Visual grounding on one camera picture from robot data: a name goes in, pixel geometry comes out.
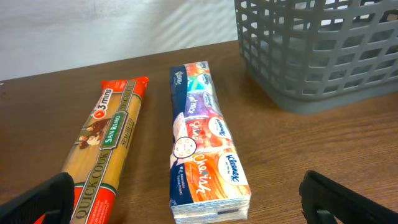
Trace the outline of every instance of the green label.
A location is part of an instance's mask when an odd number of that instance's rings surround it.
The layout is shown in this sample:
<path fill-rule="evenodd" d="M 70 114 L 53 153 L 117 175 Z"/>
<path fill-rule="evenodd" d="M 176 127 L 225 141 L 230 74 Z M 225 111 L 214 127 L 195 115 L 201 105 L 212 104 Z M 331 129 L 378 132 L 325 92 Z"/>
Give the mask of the green label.
<path fill-rule="evenodd" d="M 129 107 L 131 96 L 132 96 L 132 93 L 134 92 L 135 87 L 136 87 L 136 81 L 129 80 L 127 82 L 127 85 L 123 91 L 122 98 L 120 99 L 118 111 L 126 111 L 127 110 L 127 108 Z"/>
<path fill-rule="evenodd" d="M 125 111 L 116 112 L 109 122 L 109 128 L 106 132 L 100 149 L 114 149 L 118 146 L 119 137 L 122 132 L 127 113 Z"/>

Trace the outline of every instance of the plastic basket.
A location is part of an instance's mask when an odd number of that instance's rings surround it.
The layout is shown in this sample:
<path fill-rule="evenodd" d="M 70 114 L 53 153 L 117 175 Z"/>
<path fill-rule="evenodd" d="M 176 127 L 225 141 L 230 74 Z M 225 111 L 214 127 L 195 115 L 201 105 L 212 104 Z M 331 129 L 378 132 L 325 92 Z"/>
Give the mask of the plastic basket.
<path fill-rule="evenodd" d="M 398 0 L 235 0 L 239 50 L 283 109 L 398 91 Z"/>

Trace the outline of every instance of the orange packaging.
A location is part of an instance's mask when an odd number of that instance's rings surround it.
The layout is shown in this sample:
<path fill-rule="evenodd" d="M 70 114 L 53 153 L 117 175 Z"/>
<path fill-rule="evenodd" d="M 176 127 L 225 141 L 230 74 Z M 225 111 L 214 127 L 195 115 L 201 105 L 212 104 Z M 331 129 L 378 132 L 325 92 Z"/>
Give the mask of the orange packaging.
<path fill-rule="evenodd" d="M 101 98 L 62 169 L 75 182 L 72 224 L 108 222 L 147 82 L 147 77 L 102 82 Z"/>
<path fill-rule="evenodd" d="M 247 218 L 251 191 L 207 62 L 170 70 L 174 147 L 170 207 L 177 223 Z"/>

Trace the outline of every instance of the kleenex logo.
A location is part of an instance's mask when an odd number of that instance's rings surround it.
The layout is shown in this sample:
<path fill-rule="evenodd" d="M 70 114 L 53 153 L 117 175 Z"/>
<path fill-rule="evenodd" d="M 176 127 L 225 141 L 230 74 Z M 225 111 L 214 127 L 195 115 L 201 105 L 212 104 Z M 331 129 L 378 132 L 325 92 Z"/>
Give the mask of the kleenex logo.
<path fill-rule="evenodd" d="M 235 152 L 225 152 L 218 160 L 220 176 L 231 185 L 247 185 L 248 180 L 244 175 L 242 164 Z"/>
<path fill-rule="evenodd" d="M 215 103 L 213 97 L 209 93 L 207 92 L 203 93 L 203 101 L 205 102 L 205 106 L 207 108 L 211 108 L 215 112 L 220 113 L 217 104 Z"/>
<path fill-rule="evenodd" d="M 224 130 L 224 125 L 221 123 L 220 119 L 216 118 L 216 122 L 218 123 L 218 126 L 220 127 L 220 131 L 218 134 L 220 136 L 225 136 L 225 130 Z"/>
<path fill-rule="evenodd" d="M 174 75 L 177 77 L 175 85 L 181 85 L 183 72 L 179 71 L 177 73 L 174 73 Z"/>
<path fill-rule="evenodd" d="M 217 117 L 212 117 L 209 120 L 209 129 L 217 137 L 231 139 L 231 134 L 225 122 Z"/>
<path fill-rule="evenodd" d="M 200 75 L 198 75 L 198 80 L 199 80 L 199 82 L 201 82 L 205 85 L 210 84 L 209 75 L 206 75 L 205 73 L 201 73 Z"/>
<path fill-rule="evenodd" d="M 236 166 L 236 159 L 232 155 L 228 155 L 226 158 L 229 160 L 229 164 L 232 168 L 231 181 L 239 182 L 239 172 L 238 167 Z"/>
<path fill-rule="evenodd" d="M 198 62 L 197 63 L 197 68 L 209 69 L 209 66 L 207 65 L 207 62 Z"/>

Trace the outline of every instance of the black object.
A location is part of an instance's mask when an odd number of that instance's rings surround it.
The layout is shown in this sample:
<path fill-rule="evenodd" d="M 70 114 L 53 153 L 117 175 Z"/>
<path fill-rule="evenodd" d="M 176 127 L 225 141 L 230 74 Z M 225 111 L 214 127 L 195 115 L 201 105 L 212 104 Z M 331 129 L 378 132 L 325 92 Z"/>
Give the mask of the black object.
<path fill-rule="evenodd" d="M 62 172 L 18 198 L 0 206 L 0 223 L 31 224 L 45 214 L 42 224 L 67 224 L 75 198 L 72 177 Z"/>
<path fill-rule="evenodd" d="M 312 170 L 300 185 L 302 207 L 308 224 L 398 223 L 398 213 Z"/>

